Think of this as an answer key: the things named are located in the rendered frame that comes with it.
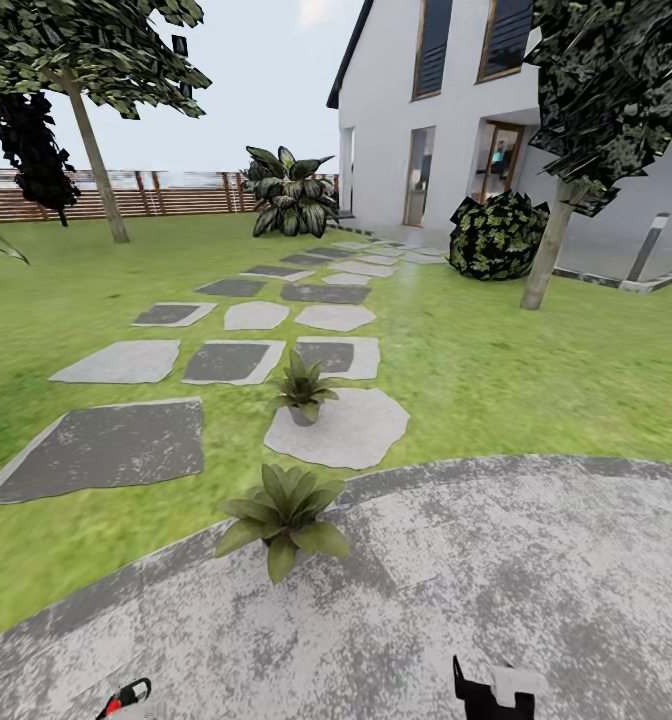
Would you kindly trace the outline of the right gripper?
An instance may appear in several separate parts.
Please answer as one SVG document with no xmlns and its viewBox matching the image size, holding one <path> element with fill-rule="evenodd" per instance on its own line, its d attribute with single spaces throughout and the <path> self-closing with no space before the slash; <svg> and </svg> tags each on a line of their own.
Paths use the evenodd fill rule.
<svg viewBox="0 0 672 720">
<path fill-rule="evenodd" d="M 491 685 L 467 681 L 463 678 L 457 657 L 453 657 L 455 696 L 465 701 L 468 720 L 534 720 L 534 696 L 515 692 L 515 707 L 497 705 Z"/>
</svg>

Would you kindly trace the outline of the insectifuge atomizer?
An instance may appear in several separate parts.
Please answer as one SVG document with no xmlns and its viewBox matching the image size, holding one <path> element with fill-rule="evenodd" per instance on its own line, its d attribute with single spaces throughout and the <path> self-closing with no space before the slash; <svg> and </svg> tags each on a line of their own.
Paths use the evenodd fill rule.
<svg viewBox="0 0 672 720">
<path fill-rule="evenodd" d="M 141 679 L 125 685 L 118 696 L 112 698 L 108 705 L 105 706 L 106 714 L 109 714 L 114 709 L 130 705 L 135 700 L 144 701 L 150 698 L 151 689 L 152 683 L 148 677 L 141 677 Z"/>
</svg>

